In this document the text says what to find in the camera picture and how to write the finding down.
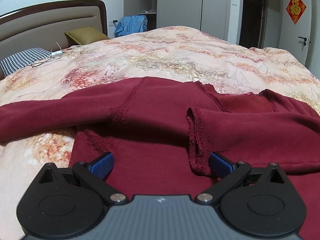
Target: houndstooth pillow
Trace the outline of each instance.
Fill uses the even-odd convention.
[[[0,68],[4,76],[21,69],[37,60],[51,57],[51,52],[41,48],[26,49],[0,61]]]

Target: ribbed gray surface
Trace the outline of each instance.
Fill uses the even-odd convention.
[[[127,205],[113,206],[102,222],[72,240],[254,240],[229,228],[210,206],[187,195],[137,195]],[[24,240],[37,240],[25,237]],[[301,240],[289,236],[283,240]]]

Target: bed headboard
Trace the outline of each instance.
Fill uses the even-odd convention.
[[[100,0],[67,0],[32,5],[0,16],[0,60],[25,49],[62,49],[74,43],[64,32],[93,26],[108,35],[106,6]]]

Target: gray wardrobe door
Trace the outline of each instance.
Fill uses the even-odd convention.
[[[188,26],[200,30],[202,0],[157,0],[157,28]]]
[[[201,31],[227,40],[230,3],[231,0],[203,0]]]

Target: doorway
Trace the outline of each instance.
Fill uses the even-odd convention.
[[[239,45],[262,48],[265,34],[267,0],[243,0]]]

